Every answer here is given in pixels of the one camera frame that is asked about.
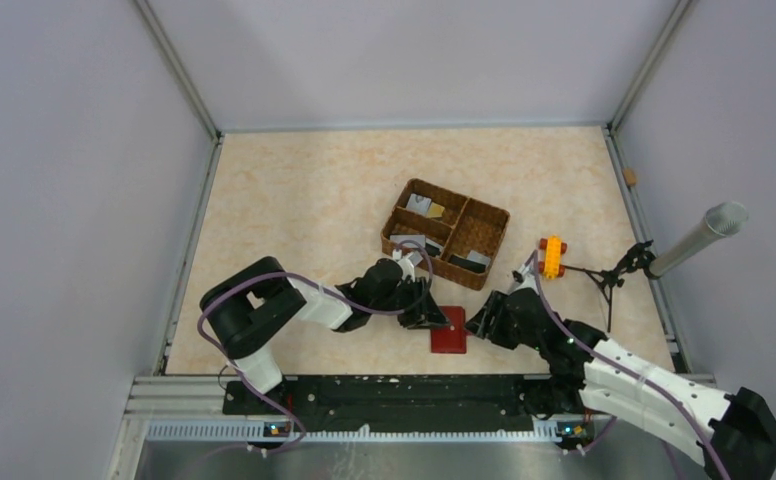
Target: red object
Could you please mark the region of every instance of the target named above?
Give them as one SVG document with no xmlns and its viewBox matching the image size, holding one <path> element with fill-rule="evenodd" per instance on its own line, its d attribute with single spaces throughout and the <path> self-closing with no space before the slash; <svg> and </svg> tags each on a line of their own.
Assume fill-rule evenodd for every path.
<svg viewBox="0 0 776 480">
<path fill-rule="evenodd" d="M 441 307 L 450 320 L 449 327 L 429 331 L 429 351 L 432 353 L 467 353 L 465 333 L 465 309 L 462 307 Z"/>
</svg>

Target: silver cylinder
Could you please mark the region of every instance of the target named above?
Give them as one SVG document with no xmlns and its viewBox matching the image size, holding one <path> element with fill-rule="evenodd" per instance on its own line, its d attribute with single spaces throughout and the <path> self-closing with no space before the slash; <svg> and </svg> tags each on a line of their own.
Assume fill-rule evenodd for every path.
<svg viewBox="0 0 776 480">
<path fill-rule="evenodd" d="M 653 260 L 647 271 L 652 277 L 661 277 L 713 242 L 738 233 L 747 218 L 747 209 L 738 202 L 724 202 L 710 208 L 700 224 L 670 250 Z"/>
</svg>

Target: wicker basket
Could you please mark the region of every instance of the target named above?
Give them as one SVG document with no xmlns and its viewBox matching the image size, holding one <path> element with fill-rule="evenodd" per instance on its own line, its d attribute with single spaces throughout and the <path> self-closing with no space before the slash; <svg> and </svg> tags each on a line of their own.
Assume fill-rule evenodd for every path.
<svg viewBox="0 0 776 480">
<path fill-rule="evenodd" d="M 442 205 L 441 220 L 406 210 L 405 205 L 412 194 L 424 195 Z M 509 212 L 501 208 L 414 178 L 406 184 L 382 228 L 382 251 L 390 255 L 394 249 L 391 235 L 425 235 L 444 245 L 441 255 L 432 259 L 435 275 L 473 290 L 482 290 L 508 224 Z M 474 273 L 447 262 L 451 255 L 465 257 L 471 250 L 491 259 L 485 272 Z"/>
</svg>

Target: beige marble floor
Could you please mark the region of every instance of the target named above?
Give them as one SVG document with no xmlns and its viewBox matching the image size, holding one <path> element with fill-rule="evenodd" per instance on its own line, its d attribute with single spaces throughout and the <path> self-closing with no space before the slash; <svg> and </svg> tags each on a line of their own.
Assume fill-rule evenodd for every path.
<svg viewBox="0 0 776 480">
<path fill-rule="evenodd" d="M 167 373 L 216 373 L 224 359 L 195 330 L 200 297 L 264 255 L 288 271 L 347 282 L 380 258 L 379 232 L 406 181 L 417 177 L 492 205 L 511 220 L 481 292 L 436 277 L 441 305 L 475 314 L 491 289 L 542 236 L 569 245 L 564 261 L 611 268 L 634 243 L 600 128 L 386 130 L 227 135 L 191 268 Z M 564 317 L 605 325 L 605 305 L 584 275 L 545 281 Z M 632 275 L 615 294 L 612 336 L 670 368 L 647 280 Z M 541 373 L 535 351 L 477 338 L 465 355 L 429 353 L 426 331 L 374 317 L 339 334 L 289 322 L 271 341 L 291 374 Z"/>
</svg>

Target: white wall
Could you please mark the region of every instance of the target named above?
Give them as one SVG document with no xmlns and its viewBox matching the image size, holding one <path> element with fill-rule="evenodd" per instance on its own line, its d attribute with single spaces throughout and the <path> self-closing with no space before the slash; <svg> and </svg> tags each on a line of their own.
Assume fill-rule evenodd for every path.
<svg viewBox="0 0 776 480">
<path fill-rule="evenodd" d="M 209 141 L 128 1 L 0 1 L 0 479 L 101 478 Z"/>
<path fill-rule="evenodd" d="M 776 2 L 699 2 L 622 132 L 656 242 L 706 207 L 750 221 L 666 277 L 700 369 L 776 413 Z"/>
<path fill-rule="evenodd" d="M 674 0 L 151 0 L 223 130 L 601 123 Z"/>
</svg>

